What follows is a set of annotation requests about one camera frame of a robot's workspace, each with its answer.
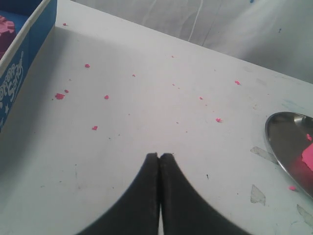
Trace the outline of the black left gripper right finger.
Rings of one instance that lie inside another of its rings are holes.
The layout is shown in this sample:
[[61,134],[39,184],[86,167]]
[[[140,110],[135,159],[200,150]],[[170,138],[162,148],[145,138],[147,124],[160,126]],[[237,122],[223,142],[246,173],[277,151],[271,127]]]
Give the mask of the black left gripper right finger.
[[245,230],[210,206],[191,186],[174,156],[159,159],[165,235],[244,235]]

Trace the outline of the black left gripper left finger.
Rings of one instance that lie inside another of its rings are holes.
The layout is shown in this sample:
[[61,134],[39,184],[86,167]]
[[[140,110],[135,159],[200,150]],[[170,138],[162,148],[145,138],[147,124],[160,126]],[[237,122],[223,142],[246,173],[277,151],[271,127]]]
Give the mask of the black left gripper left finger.
[[80,235],[157,235],[159,226],[159,158],[146,155],[138,174],[107,212]]

